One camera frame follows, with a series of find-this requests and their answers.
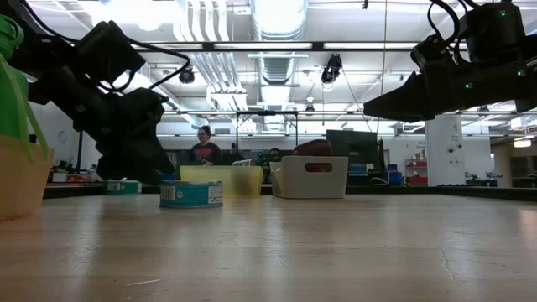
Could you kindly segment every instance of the blue can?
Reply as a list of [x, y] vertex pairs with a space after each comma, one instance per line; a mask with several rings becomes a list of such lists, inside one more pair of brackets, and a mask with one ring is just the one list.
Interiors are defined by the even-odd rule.
[[221, 181], [163, 181], [160, 206], [167, 208], [206, 208], [222, 206]]
[[107, 195], [137, 195], [142, 194], [142, 183], [136, 180], [109, 180]]

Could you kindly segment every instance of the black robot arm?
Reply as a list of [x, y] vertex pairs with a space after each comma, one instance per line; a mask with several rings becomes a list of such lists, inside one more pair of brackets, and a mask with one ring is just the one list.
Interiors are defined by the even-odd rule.
[[[437, 33], [416, 45], [411, 57], [420, 73], [366, 102], [365, 114], [418, 122], [495, 102], [515, 100], [517, 112], [537, 106], [537, 35], [526, 36], [519, 8], [506, 0], [481, 6], [464, 1], [473, 10], [454, 18], [457, 42]], [[459, 54], [463, 40], [470, 62]]]
[[101, 84], [125, 72], [131, 81], [145, 64], [114, 22], [99, 23], [80, 41], [66, 42], [46, 34], [24, 0], [0, 1], [0, 12], [25, 33], [9, 63], [38, 79], [30, 85], [29, 100], [53, 102], [73, 120], [75, 130], [95, 139], [102, 154], [97, 173], [103, 179], [158, 184], [159, 173], [175, 172], [156, 137], [167, 98], [146, 88], [120, 95], [121, 89]]

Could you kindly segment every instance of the table surface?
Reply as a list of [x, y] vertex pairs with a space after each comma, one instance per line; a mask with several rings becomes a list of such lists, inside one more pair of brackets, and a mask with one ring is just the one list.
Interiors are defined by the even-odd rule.
[[45, 200], [0, 224], [0, 301], [536, 301], [537, 204], [443, 195]]

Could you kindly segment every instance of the computer screen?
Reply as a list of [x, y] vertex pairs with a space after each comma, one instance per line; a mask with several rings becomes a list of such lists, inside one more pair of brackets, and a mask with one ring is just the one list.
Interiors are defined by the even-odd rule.
[[335, 156], [346, 156], [349, 164], [374, 164], [378, 167], [377, 134], [347, 130], [327, 130]]

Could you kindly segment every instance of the metal frame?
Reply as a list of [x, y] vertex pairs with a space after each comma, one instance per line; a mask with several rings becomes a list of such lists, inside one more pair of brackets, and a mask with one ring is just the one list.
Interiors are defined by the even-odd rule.
[[[153, 42], [168, 50], [186, 53], [200, 52], [409, 52], [420, 41], [198, 41], [198, 42]], [[154, 53], [157, 50], [134, 46], [138, 52]], [[461, 51], [467, 51], [465, 43], [460, 44]]]
[[299, 112], [297, 111], [237, 111], [235, 112], [235, 118], [237, 119], [237, 128], [235, 129], [235, 144], [237, 145], [237, 151], [240, 149], [238, 144], [238, 128], [239, 118], [241, 115], [258, 115], [260, 117], [272, 117], [276, 115], [292, 115], [295, 116], [295, 144], [299, 145]]

